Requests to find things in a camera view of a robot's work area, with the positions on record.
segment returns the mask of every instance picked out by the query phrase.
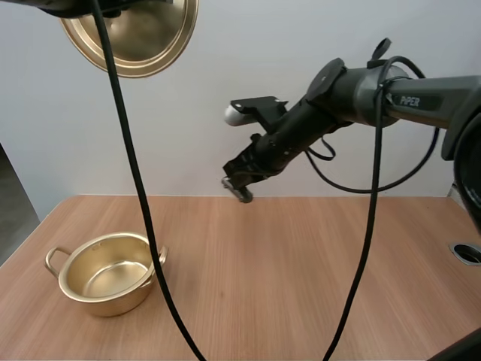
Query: brass lid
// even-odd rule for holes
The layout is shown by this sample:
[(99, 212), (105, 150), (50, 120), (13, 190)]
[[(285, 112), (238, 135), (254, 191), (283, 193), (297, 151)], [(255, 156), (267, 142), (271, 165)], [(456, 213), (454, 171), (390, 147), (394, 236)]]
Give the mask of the brass lid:
[[(172, 64), (189, 43), (197, 12), (198, 0), (144, 1), (104, 18), (119, 76), (148, 77)], [(106, 70), (93, 17), (61, 21), (75, 47)]]

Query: white cap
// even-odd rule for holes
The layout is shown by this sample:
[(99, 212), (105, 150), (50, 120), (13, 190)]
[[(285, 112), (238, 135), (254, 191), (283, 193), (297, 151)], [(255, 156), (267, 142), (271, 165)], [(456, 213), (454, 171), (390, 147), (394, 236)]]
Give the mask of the white cap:
[(230, 126), (244, 126), (256, 122), (252, 115), (244, 115), (237, 111), (232, 105), (225, 109), (224, 121)]

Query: pot handle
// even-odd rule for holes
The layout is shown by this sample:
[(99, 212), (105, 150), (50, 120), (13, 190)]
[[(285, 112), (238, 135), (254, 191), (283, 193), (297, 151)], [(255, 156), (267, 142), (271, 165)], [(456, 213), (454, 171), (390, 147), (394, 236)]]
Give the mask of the pot handle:
[[(165, 246), (162, 246), (159, 253), (160, 265), (164, 265), (165, 260), (167, 259), (167, 255), (168, 255), (168, 248)], [(145, 281), (145, 284), (143, 284), (140, 288), (150, 286), (154, 282), (154, 280), (155, 280), (155, 277), (153, 277), (152, 275), (147, 281)]]
[(56, 269), (54, 269), (54, 267), (50, 264), (50, 260), (52, 259), (52, 256), (56, 251), (60, 251), (60, 252), (65, 253), (69, 256), (72, 254), (72, 252), (69, 251), (69, 250), (66, 250), (63, 247), (54, 247), (51, 250), (49, 250), (47, 255), (45, 256), (45, 267), (50, 271), (50, 273), (53, 276), (55, 276), (55, 278), (58, 278), (59, 272)]

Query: white wall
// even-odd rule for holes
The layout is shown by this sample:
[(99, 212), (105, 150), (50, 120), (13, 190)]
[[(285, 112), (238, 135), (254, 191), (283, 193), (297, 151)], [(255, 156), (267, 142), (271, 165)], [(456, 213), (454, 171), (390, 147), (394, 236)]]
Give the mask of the white wall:
[[(363, 66), (386, 36), (394, 42), (389, 55), (410, 57), (428, 76), (476, 74), (480, 34), (477, 0), (201, 0), (180, 59), (154, 77), (121, 81), (148, 193), (226, 194), (222, 165), (260, 132), (224, 124), (231, 99), (294, 102), (327, 61), (340, 56)], [(0, 142), (39, 217), (74, 194), (133, 193), (107, 75), (74, 49), (56, 19), (34, 8), (0, 4), (0, 45)], [(383, 184), (419, 161), (431, 133), (407, 122), (385, 131)], [(368, 187), (374, 130), (356, 125), (326, 138), (339, 154), (322, 165), (326, 173)], [(445, 196), (452, 165), (437, 153), (389, 194)], [(343, 195), (304, 156), (252, 190)]]

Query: black cable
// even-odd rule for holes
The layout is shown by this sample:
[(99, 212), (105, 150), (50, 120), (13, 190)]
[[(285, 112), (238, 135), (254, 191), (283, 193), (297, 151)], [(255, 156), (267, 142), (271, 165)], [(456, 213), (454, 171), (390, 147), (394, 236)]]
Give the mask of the black cable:
[[(419, 78), (419, 79), (423, 79), (425, 78), (426, 76), (422, 73), (422, 71), (416, 66), (414, 65), (413, 63), (408, 63), (406, 64), (413, 72), (414, 74)], [(410, 179), (412, 176), (414, 176), (423, 166), (424, 164), (426, 164), (426, 162), (431, 158), (433, 152), (434, 152), (434, 149), (436, 148), (436, 144), (437, 144), (437, 140), (439, 138), (439, 134), (440, 134), (440, 129), (439, 128), (434, 128), (434, 134), (433, 134), (433, 138), (431, 140), (431, 144), (428, 148), (428, 152), (424, 155), (424, 157), (421, 159), (421, 162), (419, 162), (419, 164), (414, 167), (414, 169), (412, 171), (410, 171), (409, 173), (407, 173), (406, 175), (404, 175), (403, 177), (399, 178), (397, 181), (395, 182), (392, 182), (390, 184), (386, 184), (385, 186), (382, 186), (378, 189), (378, 192), (384, 192), (386, 190), (390, 190), (394, 187), (397, 187), (398, 185), (404, 183), (405, 181), (407, 181), (408, 179)], [(331, 151), (332, 153), (332, 150), (333, 147), (330, 145), (330, 144), (327, 144), (324, 139), (322, 139), (322, 143), (328, 148), (329, 151)], [(314, 156), (316, 154), (313, 153), (313, 151), (309, 148), (309, 153), (310, 154), (313, 154)], [(314, 168), (314, 171), (316, 171), (316, 173), (322, 178), (323, 181), (325, 181), (327, 184), (329, 184), (330, 186), (334, 187), (334, 188), (337, 188), (339, 190), (343, 190), (344, 192), (349, 192), (349, 193), (355, 193), (355, 194), (370, 194), (371, 193), (371, 190), (359, 190), (359, 189), (356, 189), (356, 188), (349, 188), (349, 187), (345, 187), (345, 186), (341, 186), (340, 184), (337, 184), (335, 183), (334, 181), (330, 180), (329, 178), (327, 178), (322, 172), (321, 170), (319, 169), (318, 165), (314, 162), (312, 156), (310, 156), (309, 153), (306, 153), (306, 156), (307, 156), (307, 159), (309, 160), (309, 163), (312, 165), (312, 167)], [(317, 158), (320, 158), (322, 160), (332, 160), (332, 159), (324, 159), (322, 157), (317, 157)]]
[(113, 99), (117, 113), (119, 115), (120, 127), (122, 129), (123, 141), (126, 146), (127, 157), (129, 158), (129, 165), (132, 171), (132, 177), (134, 178), (135, 188), (138, 194), (138, 200), (141, 204), (142, 216), (144, 217), (145, 230), (147, 232), (147, 238), (149, 239), (150, 255), (152, 256), (153, 267), (155, 269), (157, 279), (159, 280), (160, 288), (165, 298), (165, 303), (171, 312), (172, 318), (174, 318), (177, 327), (179, 327), (182, 336), (186, 339), (192, 352), (195, 356), (204, 361), (205, 358), (201, 351), (195, 345), (194, 340), (190, 336), (187, 328), (184, 326), (182, 319), (175, 307), (172, 300), (171, 293), (169, 292), (167, 282), (165, 281), (164, 272), (159, 261), (159, 252), (157, 251), (156, 237), (153, 230), (152, 218), (150, 216), (149, 203), (147, 202), (147, 194), (145, 193), (144, 185), (142, 183), (141, 172), (138, 168), (137, 158), (135, 156), (134, 144), (132, 142), (132, 135), (130, 134), (129, 120), (127, 118), (126, 107), (123, 102), (122, 91), (120, 89), (119, 77), (117, 76), (115, 62), (113, 60), (112, 48), (110, 47), (110, 40), (104, 24), (104, 17), (102, 15), (98, 0), (90, 0), (92, 5), (92, 13), (95, 19), (95, 24), (98, 30), (98, 36), (102, 49), (104, 51), (105, 64), (107, 65), (108, 77), (110, 79), (110, 85), (112, 87)]
[(329, 153), (331, 153), (331, 156), (323, 156), (322, 154), (317, 153), (311, 147), (307, 148), (307, 152), (311, 153), (316, 158), (321, 159), (321, 160), (325, 160), (327, 162), (333, 160), (336, 157), (336, 151), (327, 141), (324, 140), (323, 136), (321, 137), (321, 142), (324, 144), (324, 147), (326, 147), (329, 150)]
[(417, 67), (408, 59), (402, 56), (394, 56), (391, 59), (387, 60), (383, 68), (380, 72), (379, 80), (377, 82), (379, 92), (375, 95), (375, 111), (376, 111), (376, 136), (374, 141), (374, 165), (373, 165), (373, 179), (371, 184), (371, 199), (369, 201), (369, 211), (368, 211), (368, 224), (366, 225), (366, 234), (364, 239), (364, 245), (362, 247), (361, 257), (359, 260), (358, 268), (355, 272), (354, 280), (352, 281), (351, 288), (349, 290), (349, 294), (347, 296), (346, 304), (344, 305), (343, 313), (340, 317), (339, 325), (337, 326), (336, 333), (332, 342), (326, 351), (323, 361), (329, 361), (334, 350), (336, 349), (337, 344), (339, 343), (340, 337), (344, 331), (344, 327), (346, 326), (347, 318), (349, 316), (349, 312), (351, 311), (352, 303), (354, 301), (355, 293), (359, 287), (361, 282), (362, 273), (364, 272), (366, 263), (368, 262), (369, 250), (371, 248), (371, 240), (374, 231), (374, 221), (376, 218), (376, 206), (377, 206), (377, 194), (379, 192), (379, 178), (380, 178), (380, 168), (381, 168), (381, 149), (383, 145), (383, 95), (384, 95), (384, 88), (383, 83), (386, 80), (386, 75), (391, 68), (392, 64), (395, 62), (402, 62), (403, 64), (407, 65), (411, 68)]
[[(414, 176), (424, 166), (424, 164), (426, 164), (426, 162), (431, 158), (431, 155), (433, 154), (434, 149), (435, 149), (436, 144), (437, 144), (437, 139), (439, 138), (439, 132), (440, 132), (439, 128), (434, 129), (433, 138), (432, 138), (432, 141), (431, 141), (431, 145), (429, 146), (428, 152), (424, 155), (424, 157), (421, 159), (421, 162), (419, 162), (419, 164), (416, 167), (414, 167), (414, 169), (412, 171), (410, 171), (409, 173), (407, 173), (403, 177), (399, 178), (397, 181), (392, 182), (390, 184), (386, 184), (385, 186), (380, 187), (378, 189), (378, 191), (384, 192), (386, 190), (390, 190), (394, 187), (397, 187), (399, 184), (404, 183), (405, 181), (410, 179), (412, 176)], [(313, 166), (314, 171), (316, 171), (316, 173), (322, 178), (322, 180), (325, 181), (330, 186), (333, 186), (334, 188), (337, 188), (339, 190), (343, 190), (344, 192), (349, 192), (349, 193), (356, 193), (356, 194), (370, 194), (371, 193), (371, 190), (358, 190), (356, 188), (349, 188), (349, 187), (341, 186), (340, 184), (337, 184), (334, 181), (330, 180), (329, 178), (327, 178), (321, 172), (321, 170), (319, 169), (319, 166), (314, 162), (314, 159), (312, 158), (312, 156), (310, 156), (309, 153), (306, 153), (307, 159), (309, 160), (309, 163)]]

